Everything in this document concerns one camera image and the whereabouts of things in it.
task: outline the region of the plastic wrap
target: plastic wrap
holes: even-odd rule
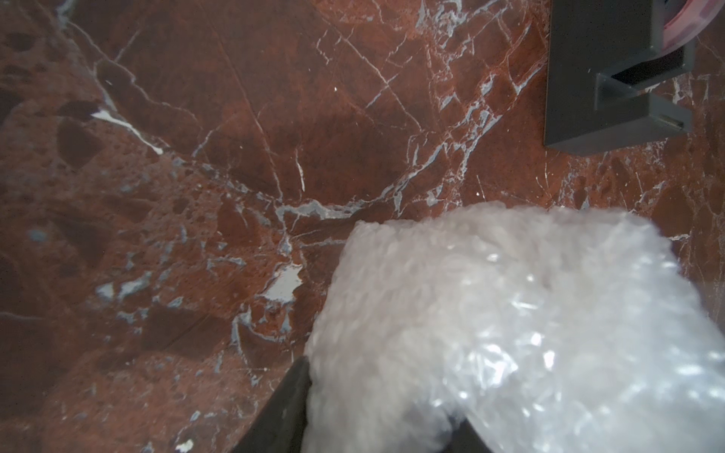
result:
[[[620,210],[358,223],[307,343],[304,453],[725,452],[725,339]]]

